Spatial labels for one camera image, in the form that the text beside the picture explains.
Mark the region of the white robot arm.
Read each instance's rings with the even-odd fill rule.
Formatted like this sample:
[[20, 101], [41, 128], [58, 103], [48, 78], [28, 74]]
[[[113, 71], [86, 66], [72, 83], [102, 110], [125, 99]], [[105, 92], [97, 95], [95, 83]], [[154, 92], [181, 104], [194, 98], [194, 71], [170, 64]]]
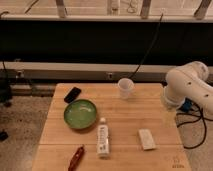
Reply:
[[213, 114], [213, 87], [206, 83], [208, 76], [208, 67], [200, 61], [172, 68], [166, 74], [167, 85], [161, 95], [163, 105], [168, 110], [178, 109], [188, 98]]

